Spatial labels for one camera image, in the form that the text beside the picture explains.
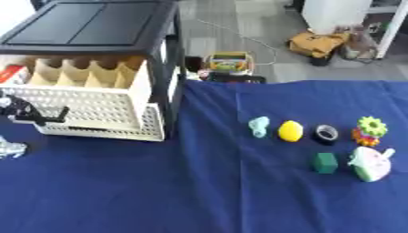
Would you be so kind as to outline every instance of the white toy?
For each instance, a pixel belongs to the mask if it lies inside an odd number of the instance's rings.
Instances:
[[[349,166],[354,166],[355,172],[363,181],[378,181],[391,172],[390,157],[394,153],[393,148],[385,150],[382,154],[372,148],[358,147],[351,155],[352,161],[349,162]]]

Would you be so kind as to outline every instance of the green cube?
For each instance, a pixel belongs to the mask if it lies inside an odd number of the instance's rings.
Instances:
[[[314,169],[320,174],[333,174],[339,164],[333,153],[319,153],[313,161]]]

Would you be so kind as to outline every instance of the black tape roll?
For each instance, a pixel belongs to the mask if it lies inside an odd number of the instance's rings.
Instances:
[[[335,127],[320,125],[314,130],[313,137],[320,144],[331,146],[339,139],[339,131]]]

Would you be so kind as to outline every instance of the yellow bag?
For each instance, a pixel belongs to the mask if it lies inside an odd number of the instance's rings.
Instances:
[[[300,33],[290,40],[289,49],[295,53],[323,58],[336,47],[344,44],[350,37],[348,33],[315,35],[311,32]]]

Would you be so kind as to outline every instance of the gear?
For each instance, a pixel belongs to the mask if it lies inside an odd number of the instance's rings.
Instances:
[[[374,118],[372,116],[363,116],[357,126],[366,135],[371,137],[383,137],[387,132],[387,126],[381,121],[381,119]]]

